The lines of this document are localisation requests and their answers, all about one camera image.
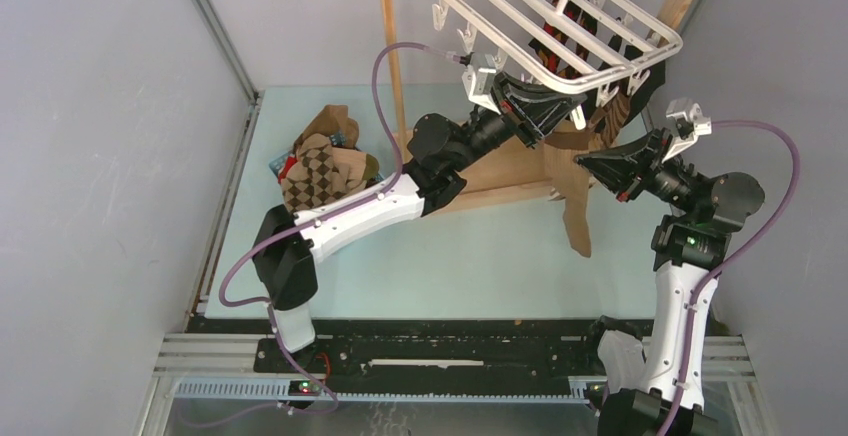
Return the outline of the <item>brown striped sock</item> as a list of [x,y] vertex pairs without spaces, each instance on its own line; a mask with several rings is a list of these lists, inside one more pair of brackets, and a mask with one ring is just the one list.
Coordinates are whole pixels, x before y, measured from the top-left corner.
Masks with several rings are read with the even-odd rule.
[[631,98],[618,94],[605,106],[598,107],[588,121],[589,151],[614,147],[621,130],[628,124]]

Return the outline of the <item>white plastic clip hanger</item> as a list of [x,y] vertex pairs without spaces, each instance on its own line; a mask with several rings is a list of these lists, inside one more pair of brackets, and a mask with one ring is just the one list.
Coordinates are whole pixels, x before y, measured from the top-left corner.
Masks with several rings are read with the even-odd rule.
[[[460,32],[465,53],[490,54],[498,73],[511,64],[520,80],[593,97],[596,107],[618,95],[616,82],[624,78],[633,96],[649,68],[683,46],[674,29],[631,0],[438,0],[435,29],[450,12],[466,23]],[[612,36],[623,39],[620,52],[609,47]],[[643,55],[627,59],[626,45]]]

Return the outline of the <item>plain brown sock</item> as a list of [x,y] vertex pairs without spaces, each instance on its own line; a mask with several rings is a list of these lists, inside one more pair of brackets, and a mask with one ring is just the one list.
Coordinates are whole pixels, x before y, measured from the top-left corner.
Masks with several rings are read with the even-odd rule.
[[299,148],[315,134],[328,137],[335,147],[353,149],[359,139],[359,124],[349,116],[347,105],[328,104],[306,126],[293,147]]

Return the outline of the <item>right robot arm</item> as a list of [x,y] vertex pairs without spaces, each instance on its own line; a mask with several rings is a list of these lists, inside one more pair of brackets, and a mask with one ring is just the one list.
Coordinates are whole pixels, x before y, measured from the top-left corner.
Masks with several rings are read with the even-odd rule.
[[763,188],[742,172],[698,173],[675,154],[668,130],[575,162],[620,202],[648,193],[680,212],[663,217],[651,242],[657,295],[650,343],[606,320],[581,348],[585,367],[607,375],[598,434],[718,434],[702,390],[709,308],[730,239],[763,205]]

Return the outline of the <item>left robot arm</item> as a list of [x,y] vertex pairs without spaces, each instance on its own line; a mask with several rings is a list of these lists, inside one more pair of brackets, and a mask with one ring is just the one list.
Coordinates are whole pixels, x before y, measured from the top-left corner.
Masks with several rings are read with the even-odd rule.
[[272,331],[281,341],[277,358],[290,371],[304,372],[316,359],[308,302],[318,290],[320,262],[364,236],[448,206],[467,185],[462,171],[511,139],[535,147],[586,99],[505,73],[488,83],[485,98],[491,107],[476,105],[462,124],[422,116],[407,145],[410,160],[385,181],[315,208],[267,211],[252,261],[269,293]]

